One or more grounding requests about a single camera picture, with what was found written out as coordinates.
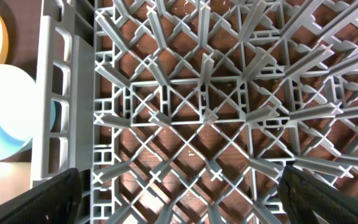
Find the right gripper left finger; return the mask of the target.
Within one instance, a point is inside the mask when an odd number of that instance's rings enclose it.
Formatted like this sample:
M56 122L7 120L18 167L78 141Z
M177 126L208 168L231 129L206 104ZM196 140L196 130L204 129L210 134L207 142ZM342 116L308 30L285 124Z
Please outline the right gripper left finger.
M81 196L80 172L69 168L0 205L0 224L74 223Z

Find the light blue bowl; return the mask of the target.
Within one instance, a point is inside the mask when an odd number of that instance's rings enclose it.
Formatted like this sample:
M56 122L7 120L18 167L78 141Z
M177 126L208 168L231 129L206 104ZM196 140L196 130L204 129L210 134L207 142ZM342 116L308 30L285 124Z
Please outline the light blue bowl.
M25 71L0 64L0 161L32 148L36 88Z

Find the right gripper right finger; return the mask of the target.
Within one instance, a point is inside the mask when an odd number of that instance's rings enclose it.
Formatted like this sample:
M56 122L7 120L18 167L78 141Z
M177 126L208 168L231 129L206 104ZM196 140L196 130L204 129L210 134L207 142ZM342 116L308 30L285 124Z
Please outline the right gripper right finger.
M278 196L290 223L358 223L358 200L293 166L286 166Z

